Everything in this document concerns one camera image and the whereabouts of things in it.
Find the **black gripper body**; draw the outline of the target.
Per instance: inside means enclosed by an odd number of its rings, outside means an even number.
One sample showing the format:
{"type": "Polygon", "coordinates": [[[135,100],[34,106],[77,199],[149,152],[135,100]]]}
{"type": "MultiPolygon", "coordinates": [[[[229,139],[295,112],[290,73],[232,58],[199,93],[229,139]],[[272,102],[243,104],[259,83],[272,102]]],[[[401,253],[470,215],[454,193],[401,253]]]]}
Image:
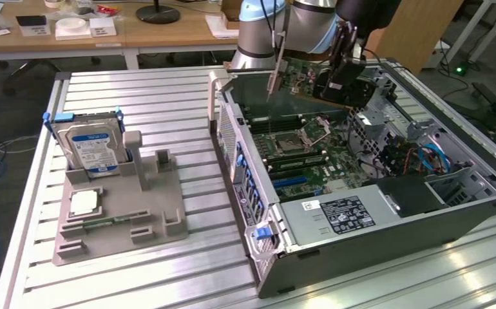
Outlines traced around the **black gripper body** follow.
{"type": "Polygon", "coordinates": [[[336,1],[335,13],[363,32],[387,27],[401,0],[342,0],[336,1]]]}

